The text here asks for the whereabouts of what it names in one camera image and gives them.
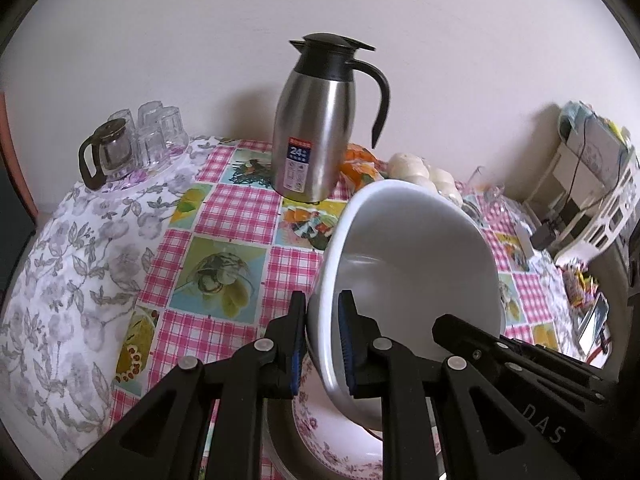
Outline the white power strip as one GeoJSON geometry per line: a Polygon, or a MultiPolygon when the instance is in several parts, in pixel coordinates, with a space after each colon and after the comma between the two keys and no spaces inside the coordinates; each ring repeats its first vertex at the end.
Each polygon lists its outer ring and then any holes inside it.
{"type": "Polygon", "coordinates": [[[530,233],[527,229],[526,224],[522,222],[515,221],[513,225],[514,232],[516,237],[518,238],[518,242],[521,245],[522,251],[525,252],[528,256],[534,251],[532,242],[530,241],[530,233]]]}

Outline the white plastic chair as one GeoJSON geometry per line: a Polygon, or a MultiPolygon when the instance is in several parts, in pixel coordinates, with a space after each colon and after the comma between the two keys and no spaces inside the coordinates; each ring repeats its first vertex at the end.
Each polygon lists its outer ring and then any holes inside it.
{"type": "MultiPolygon", "coordinates": [[[[585,214],[590,217],[578,237],[558,251],[554,263],[557,266],[590,263],[615,242],[638,203],[639,162],[636,153],[631,152],[624,168],[620,170],[620,180],[616,187],[602,200],[597,200],[593,207],[580,212],[577,219],[572,220],[564,230],[564,233],[570,234],[570,230],[585,214]]],[[[561,234],[560,240],[565,237],[564,233],[561,234]]]]}

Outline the stainless steel basin plate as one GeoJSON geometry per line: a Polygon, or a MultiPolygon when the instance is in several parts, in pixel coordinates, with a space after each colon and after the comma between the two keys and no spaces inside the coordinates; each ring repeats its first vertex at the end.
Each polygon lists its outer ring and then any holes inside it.
{"type": "Polygon", "coordinates": [[[264,447],[282,479],[314,479],[308,452],[295,429],[292,400],[265,400],[264,447]]]}

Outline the white wall shelf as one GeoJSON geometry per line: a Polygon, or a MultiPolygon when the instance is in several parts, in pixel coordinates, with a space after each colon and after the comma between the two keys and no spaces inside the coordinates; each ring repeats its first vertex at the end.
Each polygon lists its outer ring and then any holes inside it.
{"type": "Polygon", "coordinates": [[[558,218],[558,237],[553,244],[563,245],[574,240],[590,220],[586,214],[570,230],[564,230],[580,212],[594,206],[597,200],[610,191],[576,156],[561,142],[542,177],[525,200],[525,205],[537,215],[539,226],[544,219],[558,218]]]}

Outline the orange snack packet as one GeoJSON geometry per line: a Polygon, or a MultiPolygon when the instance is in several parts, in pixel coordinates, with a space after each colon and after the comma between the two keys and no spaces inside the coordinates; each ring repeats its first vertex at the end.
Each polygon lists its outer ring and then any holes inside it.
{"type": "Polygon", "coordinates": [[[364,186],[384,179],[378,163],[380,161],[366,148],[349,143],[341,163],[340,171],[349,192],[356,193],[364,186]]]}

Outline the colourful candy roll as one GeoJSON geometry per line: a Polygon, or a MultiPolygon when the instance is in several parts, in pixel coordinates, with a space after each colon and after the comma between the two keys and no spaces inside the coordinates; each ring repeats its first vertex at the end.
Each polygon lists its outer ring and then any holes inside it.
{"type": "Polygon", "coordinates": [[[590,307],[596,302],[599,283],[585,263],[574,261],[562,266],[561,274],[568,302],[573,308],[590,307]]]}

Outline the steel thermos jug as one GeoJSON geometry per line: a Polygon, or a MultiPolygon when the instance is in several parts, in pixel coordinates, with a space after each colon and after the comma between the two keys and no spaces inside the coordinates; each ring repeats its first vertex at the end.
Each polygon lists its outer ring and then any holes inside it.
{"type": "Polygon", "coordinates": [[[299,53],[281,92],[274,118],[271,185],[288,200],[319,203],[332,194],[345,160],[356,110],[354,73],[371,77],[380,105],[371,144],[378,144],[390,109],[390,84],[374,65],[358,60],[375,47],[330,32],[293,40],[299,53]]]}

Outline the paper bag on shelf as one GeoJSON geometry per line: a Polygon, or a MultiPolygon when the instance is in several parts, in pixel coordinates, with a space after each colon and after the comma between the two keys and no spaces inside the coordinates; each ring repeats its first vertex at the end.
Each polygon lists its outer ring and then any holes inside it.
{"type": "Polygon", "coordinates": [[[613,185],[628,159],[631,143],[583,102],[568,102],[560,111],[558,131],[566,146],[606,186],[613,185]]]}

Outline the white square bowl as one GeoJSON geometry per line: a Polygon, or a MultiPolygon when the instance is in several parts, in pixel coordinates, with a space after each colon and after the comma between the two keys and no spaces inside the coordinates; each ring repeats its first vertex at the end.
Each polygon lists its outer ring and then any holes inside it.
{"type": "Polygon", "coordinates": [[[439,316],[453,314],[498,336],[506,327],[494,255],[476,224],[419,185],[384,180],[348,201],[323,252],[307,307],[309,353],[332,404],[364,428],[382,427],[381,403],[348,391],[337,299],[352,292],[357,311],[383,336],[435,361],[439,316]]]}

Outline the floral pattern plate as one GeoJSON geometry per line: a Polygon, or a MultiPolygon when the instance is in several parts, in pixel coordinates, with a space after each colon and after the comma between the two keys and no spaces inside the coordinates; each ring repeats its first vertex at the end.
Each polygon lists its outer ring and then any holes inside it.
{"type": "Polygon", "coordinates": [[[309,356],[303,359],[292,412],[303,444],[326,469],[347,479],[383,478],[382,440],[332,404],[309,356]]]}

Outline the black power adapter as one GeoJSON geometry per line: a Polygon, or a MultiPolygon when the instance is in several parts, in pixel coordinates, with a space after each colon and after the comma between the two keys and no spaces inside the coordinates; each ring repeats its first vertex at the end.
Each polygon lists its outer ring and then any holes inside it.
{"type": "Polygon", "coordinates": [[[542,252],[558,237],[558,218],[548,218],[541,222],[535,232],[529,237],[530,244],[535,250],[542,252]]]}

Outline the pink checkered tablecloth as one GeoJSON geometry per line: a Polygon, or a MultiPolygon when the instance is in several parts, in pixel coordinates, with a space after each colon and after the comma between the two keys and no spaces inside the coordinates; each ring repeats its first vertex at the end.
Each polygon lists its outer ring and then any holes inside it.
{"type": "MultiPolygon", "coordinates": [[[[314,284],[352,193],[343,178],[317,205],[287,200],[269,187],[269,159],[262,142],[221,144],[178,203],[122,343],[114,419],[180,356],[228,358],[314,284]]],[[[463,203],[496,260],[506,334],[579,356],[561,272],[544,252],[522,251],[513,225],[528,226],[528,215],[503,201],[502,216],[481,195],[463,203]]]]}

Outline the bag of steamed buns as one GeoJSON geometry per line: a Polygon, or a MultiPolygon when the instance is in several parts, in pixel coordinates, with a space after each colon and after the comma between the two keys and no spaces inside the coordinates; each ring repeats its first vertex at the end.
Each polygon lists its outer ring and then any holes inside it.
{"type": "Polygon", "coordinates": [[[454,183],[454,177],[443,169],[427,164],[418,155],[393,154],[387,162],[387,174],[391,179],[413,183],[437,192],[451,203],[462,207],[462,196],[454,183]]]}

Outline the grey floral white cloth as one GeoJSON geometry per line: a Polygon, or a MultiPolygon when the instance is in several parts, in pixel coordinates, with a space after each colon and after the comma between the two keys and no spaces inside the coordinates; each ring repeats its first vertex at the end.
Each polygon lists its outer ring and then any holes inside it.
{"type": "Polygon", "coordinates": [[[217,143],[99,191],[76,183],[37,236],[1,317],[1,421],[32,468],[59,474],[104,433],[137,296],[217,143]]]}

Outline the clear drinking glass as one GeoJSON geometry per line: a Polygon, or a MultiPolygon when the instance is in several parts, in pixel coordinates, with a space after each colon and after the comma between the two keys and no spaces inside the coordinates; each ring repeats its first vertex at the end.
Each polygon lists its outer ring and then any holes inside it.
{"type": "Polygon", "coordinates": [[[164,110],[160,101],[150,101],[138,108],[136,144],[141,168],[160,166],[168,159],[168,147],[158,118],[164,110]]]}
{"type": "Polygon", "coordinates": [[[157,116],[171,158],[180,156],[189,145],[189,135],[184,130],[180,110],[176,106],[163,107],[157,116]]]}

